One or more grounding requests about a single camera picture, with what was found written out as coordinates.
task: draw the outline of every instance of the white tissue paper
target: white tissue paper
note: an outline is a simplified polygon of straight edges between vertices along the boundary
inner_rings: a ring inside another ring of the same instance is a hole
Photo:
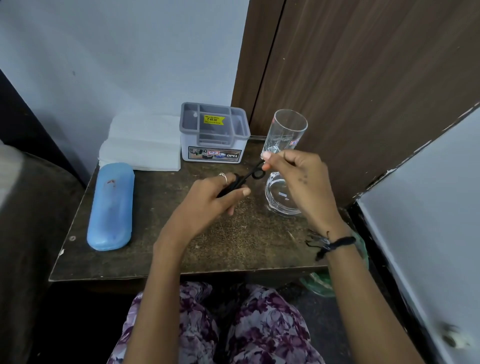
[[[98,154],[100,168],[124,162],[134,170],[179,170],[179,124],[179,116],[162,114],[114,117]]]

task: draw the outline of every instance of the scissors handle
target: scissors handle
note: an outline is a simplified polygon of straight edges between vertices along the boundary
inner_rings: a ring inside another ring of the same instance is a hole
[[[260,180],[263,177],[265,177],[266,173],[262,169],[262,167],[260,167],[260,165],[262,165],[263,163],[264,163],[263,160],[258,162],[257,165],[255,167],[253,167],[252,170],[248,174],[246,174],[245,176],[240,176],[240,175],[235,173],[235,176],[237,176],[235,181],[233,181],[231,184],[229,184],[227,187],[225,187],[223,190],[221,190],[220,193],[217,195],[217,198],[225,196],[229,192],[232,192],[233,190],[237,190],[237,189],[241,188],[242,185],[245,183],[245,181],[247,181],[247,178],[249,178],[250,176],[252,176],[252,178],[254,180]]]

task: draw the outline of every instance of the price sticker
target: price sticker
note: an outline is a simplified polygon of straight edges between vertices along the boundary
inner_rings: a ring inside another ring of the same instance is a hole
[[[204,115],[204,124],[223,125],[225,116]]]

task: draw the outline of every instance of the forearm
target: forearm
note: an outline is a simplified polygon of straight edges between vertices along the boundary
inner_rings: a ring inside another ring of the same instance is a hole
[[[346,236],[344,230],[334,233]],[[424,363],[380,293],[357,248],[354,245],[339,247],[326,257],[355,362]]]
[[[160,235],[124,364],[177,363],[183,251]]]

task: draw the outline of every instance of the fingernail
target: fingernail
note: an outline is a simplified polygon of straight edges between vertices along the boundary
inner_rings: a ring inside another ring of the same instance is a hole
[[[263,159],[265,159],[265,160],[270,159],[270,156],[271,156],[271,155],[272,155],[272,152],[269,152],[268,150],[266,150],[266,151],[264,151],[264,152],[262,153],[262,157],[263,157]]]

